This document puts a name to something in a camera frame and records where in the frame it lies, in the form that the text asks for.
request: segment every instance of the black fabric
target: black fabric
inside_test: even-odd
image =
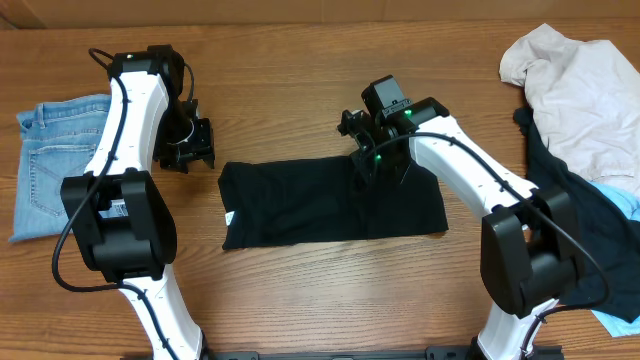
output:
[[[551,155],[542,143],[531,109],[516,110],[514,120],[527,137],[527,178],[540,188],[560,186],[576,208],[581,243],[605,269],[613,297],[597,310],[633,321],[640,315],[640,223],[630,221],[607,197]],[[603,285],[586,261],[587,276],[563,304],[579,304],[602,297]]]
[[[223,249],[377,239],[447,230],[436,177],[412,164],[402,184],[353,195],[348,157],[227,163],[218,180],[235,211]]]

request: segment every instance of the denim fabric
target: denim fabric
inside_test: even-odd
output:
[[[62,179],[84,173],[100,142],[110,102],[109,95],[92,95],[38,104],[18,114],[22,150],[9,241],[62,231],[67,222],[60,199]]]

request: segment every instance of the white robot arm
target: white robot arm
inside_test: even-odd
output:
[[[420,124],[416,133],[421,132],[455,137],[482,157],[524,198],[530,198],[531,191],[538,188],[532,182],[507,170],[489,156],[462,131],[456,119],[451,115],[437,116]],[[415,163],[433,172],[447,184],[471,209],[478,220],[491,214],[496,206],[509,207],[520,202],[512,194],[504,191],[502,186],[467,152],[458,146],[451,146],[446,140],[414,137],[409,139],[409,149]],[[557,303],[557,299],[551,298],[534,307],[529,315],[518,318],[516,315],[507,314],[494,302],[487,324],[478,335],[477,346],[487,360],[519,359],[525,335],[535,317],[554,307]],[[535,335],[527,345],[527,356],[533,351],[534,337]]]
[[[471,141],[444,106],[432,98],[406,99],[392,76],[371,83],[362,99],[368,113],[345,110],[338,126],[358,144],[351,158],[361,186],[400,183],[412,159],[444,181],[482,222],[481,275],[494,300],[487,324],[471,347],[430,347],[427,353],[433,359],[449,359],[451,352],[482,360],[545,358],[545,351],[533,347],[539,325],[528,340],[527,333],[584,269],[578,251],[538,224],[529,207],[540,208],[575,239],[577,222],[568,196],[540,191],[513,174]],[[533,205],[523,204],[526,199]],[[523,229],[532,225],[542,236],[526,242]],[[558,358],[557,351],[548,354]]]
[[[197,117],[195,100],[178,100],[184,66],[171,46],[116,54],[108,68],[111,106],[98,150],[85,175],[65,179],[61,190],[67,213],[74,213],[117,142],[98,200],[85,206],[72,226],[87,266],[120,284],[151,341],[154,360],[209,359],[206,339],[189,315],[173,273],[175,225],[150,175],[154,159],[182,172],[196,159],[213,166],[208,119]],[[123,93],[116,77],[127,92],[119,139]]]

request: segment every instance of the wooden table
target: wooden table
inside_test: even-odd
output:
[[[336,131],[360,92],[393,74],[414,100],[433,96],[464,130],[524,174],[511,120],[522,90],[500,82],[504,51],[541,21],[159,27],[0,32],[0,239],[12,233],[20,149],[15,114],[36,103],[108,91],[87,48],[123,52],[173,44],[196,74],[201,113],[215,128],[216,169],[154,168],[175,219],[175,269],[187,307],[216,351],[263,353],[424,349],[467,344],[491,299],[479,276],[479,226],[446,187],[442,237],[303,244],[225,253],[217,178],[227,161],[261,163],[347,154]],[[640,65],[640,21],[550,21],[566,36],[610,39]],[[51,277],[53,238],[0,250],[0,358],[117,359],[150,351],[117,293],[72,294]],[[96,284],[73,239],[61,271]],[[637,359],[640,338],[611,338],[587,311],[550,318],[539,344],[568,359]]]

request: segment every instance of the jeans back pocket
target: jeans back pocket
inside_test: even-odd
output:
[[[30,150],[31,206],[54,217],[64,215],[62,180],[82,175],[95,151],[95,145],[52,145]]]

